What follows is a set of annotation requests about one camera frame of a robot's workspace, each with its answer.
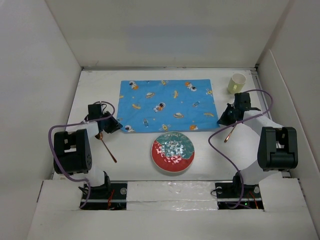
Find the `blue space print cloth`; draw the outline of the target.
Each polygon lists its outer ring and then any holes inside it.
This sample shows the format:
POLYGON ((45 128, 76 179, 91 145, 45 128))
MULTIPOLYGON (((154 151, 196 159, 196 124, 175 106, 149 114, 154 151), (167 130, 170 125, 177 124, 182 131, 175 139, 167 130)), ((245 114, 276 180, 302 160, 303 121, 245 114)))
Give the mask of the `blue space print cloth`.
POLYGON ((211 131, 219 127, 209 79, 123 80, 117 120, 126 133, 211 131))

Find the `red and teal plate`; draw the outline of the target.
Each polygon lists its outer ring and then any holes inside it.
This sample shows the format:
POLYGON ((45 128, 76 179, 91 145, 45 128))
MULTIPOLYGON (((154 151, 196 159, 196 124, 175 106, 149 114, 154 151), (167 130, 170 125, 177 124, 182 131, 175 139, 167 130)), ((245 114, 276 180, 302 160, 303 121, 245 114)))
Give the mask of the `red and teal plate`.
POLYGON ((172 131, 158 136, 151 145, 151 159, 162 171, 185 172, 195 159, 195 147, 183 133, 172 131))

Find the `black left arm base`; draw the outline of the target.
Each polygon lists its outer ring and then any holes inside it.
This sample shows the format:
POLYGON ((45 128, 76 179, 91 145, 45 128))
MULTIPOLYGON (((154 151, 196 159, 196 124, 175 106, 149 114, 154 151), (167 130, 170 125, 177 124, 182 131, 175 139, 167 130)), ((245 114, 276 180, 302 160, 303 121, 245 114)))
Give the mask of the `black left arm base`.
POLYGON ((127 181, 111 181, 108 174, 104 171, 104 183, 99 186, 93 186, 88 195, 88 185, 78 187, 82 192, 80 209, 82 210, 107 210, 122 211, 127 209, 127 181))

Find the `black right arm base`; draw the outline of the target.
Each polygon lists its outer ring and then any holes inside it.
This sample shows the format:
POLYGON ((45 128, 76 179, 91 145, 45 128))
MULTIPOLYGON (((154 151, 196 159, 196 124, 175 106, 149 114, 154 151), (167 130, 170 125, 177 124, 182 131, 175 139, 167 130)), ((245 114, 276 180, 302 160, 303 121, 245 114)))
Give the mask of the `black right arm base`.
POLYGON ((244 185, 239 176, 232 181, 217 181, 210 194, 217 199, 219 210, 263 210, 263 200, 258 184, 244 185))

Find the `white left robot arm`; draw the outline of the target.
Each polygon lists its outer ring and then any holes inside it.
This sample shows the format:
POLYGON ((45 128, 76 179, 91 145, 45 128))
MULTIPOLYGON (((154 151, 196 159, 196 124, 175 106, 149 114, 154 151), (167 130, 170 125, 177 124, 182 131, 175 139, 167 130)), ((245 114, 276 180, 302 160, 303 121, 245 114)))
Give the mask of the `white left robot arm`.
MULTIPOLYGON (((88 107, 88 115, 76 123, 77 130, 49 133, 54 170, 73 182, 94 183, 87 174, 92 169, 90 138, 103 140, 103 131, 114 133, 120 128, 109 112, 103 112, 106 101, 88 107)), ((113 169, 118 180, 217 181, 224 175, 214 165, 218 157, 209 149, 207 133, 163 132, 162 134, 119 133, 112 145, 120 159, 113 169)))

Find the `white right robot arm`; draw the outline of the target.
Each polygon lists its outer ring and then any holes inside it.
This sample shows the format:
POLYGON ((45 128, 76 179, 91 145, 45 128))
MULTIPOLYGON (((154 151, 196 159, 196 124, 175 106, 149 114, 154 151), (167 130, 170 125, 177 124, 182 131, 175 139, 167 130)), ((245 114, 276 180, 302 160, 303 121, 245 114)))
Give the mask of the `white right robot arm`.
POLYGON ((296 129, 282 126, 264 116, 259 108, 252 107, 249 92, 236 93, 234 102, 227 104, 217 123, 230 126, 240 121, 258 134, 260 139, 256 161, 240 170, 232 179, 231 191, 237 197, 243 197, 251 186, 270 175, 298 166, 296 129))

